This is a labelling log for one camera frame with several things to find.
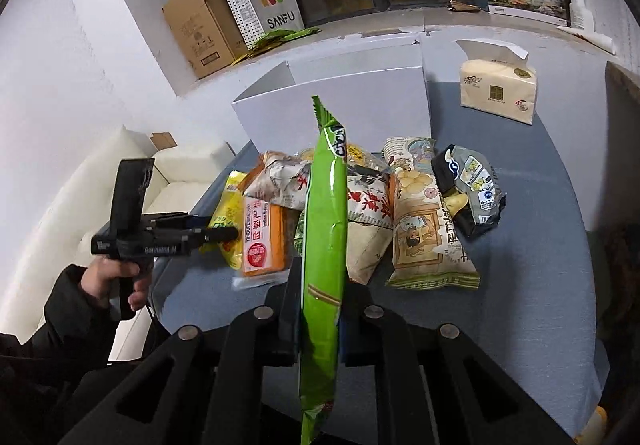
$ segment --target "green packet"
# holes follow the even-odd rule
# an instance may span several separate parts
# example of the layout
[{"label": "green packet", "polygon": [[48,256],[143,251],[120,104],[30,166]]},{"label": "green packet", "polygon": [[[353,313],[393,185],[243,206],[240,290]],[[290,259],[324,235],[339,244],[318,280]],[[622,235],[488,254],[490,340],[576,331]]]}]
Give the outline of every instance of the green packet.
[{"label": "green packet", "polygon": [[305,213],[300,213],[300,218],[298,218],[298,224],[296,225],[296,233],[293,236],[293,247],[296,251],[302,255],[302,247],[304,243],[305,237]]},{"label": "green packet", "polygon": [[301,445],[334,404],[338,316],[346,276],[347,144],[344,128],[313,97],[320,136],[306,194],[302,248]]}]

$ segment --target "gray snack bag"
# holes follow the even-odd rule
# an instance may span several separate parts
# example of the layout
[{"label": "gray snack bag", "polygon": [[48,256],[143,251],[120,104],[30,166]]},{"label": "gray snack bag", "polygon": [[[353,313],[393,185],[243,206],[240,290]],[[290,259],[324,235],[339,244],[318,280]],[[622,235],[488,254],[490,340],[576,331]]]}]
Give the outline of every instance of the gray snack bag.
[{"label": "gray snack bag", "polygon": [[468,197],[468,206],[454,215],[467,237],[478,235],[500,220],[505,194],[489,161],[478,151],[449,146],[433,160],[438,187],[445,197],[453,186]]}]

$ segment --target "hand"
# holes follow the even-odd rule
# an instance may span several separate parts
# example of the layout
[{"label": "hand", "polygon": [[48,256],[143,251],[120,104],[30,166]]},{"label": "hand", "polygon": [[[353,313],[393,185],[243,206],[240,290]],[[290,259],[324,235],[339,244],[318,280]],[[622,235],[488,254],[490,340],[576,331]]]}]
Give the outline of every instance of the hand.
[{"label": "hand", "polygon": [[[111,281],[119,277],[137,277],[140,267],[130,261],[114,261],[103,255],[96,257],[84,271],[80,289],[95,299],[101,308],[109,307]],[[151,285],[151,274],[133,283],[133,293],[129,295],[129,305],[133,311],[144,308],[146,295]]]}]

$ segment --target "table surface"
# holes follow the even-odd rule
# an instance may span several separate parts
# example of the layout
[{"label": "table surface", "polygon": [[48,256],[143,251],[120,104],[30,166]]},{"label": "table surface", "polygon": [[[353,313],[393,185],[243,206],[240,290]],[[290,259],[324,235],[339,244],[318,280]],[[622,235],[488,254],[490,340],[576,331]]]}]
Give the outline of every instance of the table surface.
[{"label": "table surface", "polygon": [[[506,192],[506,208],[495,229],[473,242],[462,238],[482,277],[478,291],[386,287],[392,272],[388,251],[369,283],[373,299],[413,324],[459,326],[575,436],[601,386],[594,368],[591,259],[569,176],[538,116],[528,126],[463,108],[458,83],[430,83],[428,91],[436,148],[458,144],[484,154]],[[396,135],[420,133],[388,133]],[[250,170],[257,157],[253,144],[245,146],[193,212],[210,215],[228,172]],[[262,303],[267,287],[235,292],[231,276],[218,251],[159,262],[151,298],[161,323],[170,332],[185,324],[209,330]],[[297,370],[268,367],[263,401],[300,417]],[[372,367],[338,369],[325,430],[368,445],[377,441],[375,421]]]}]

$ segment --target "white paper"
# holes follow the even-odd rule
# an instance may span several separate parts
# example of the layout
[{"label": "white paper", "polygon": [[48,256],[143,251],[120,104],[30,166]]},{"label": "white paper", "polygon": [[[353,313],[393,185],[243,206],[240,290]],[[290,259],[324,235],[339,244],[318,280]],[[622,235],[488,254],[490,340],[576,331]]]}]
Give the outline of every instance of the white paper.
[{"label": "white paper", "polygon": [[477,38],[460,39],[457,43],[465,51],[469,60],[483,59],[514,66],[526,66],[529,59],[529,52],[512,42]]},{"label": "white paper", "polygon": [[588,32],[587,30],[580,30],[578,28],[569,28],[568,26],[558,26],[558,29],[589,41],[591,44],[608,51],[612,55],[615,55],[618,51],[618,47],[613,42],[613,39],[607,35],[598,34],[597,32]]}]

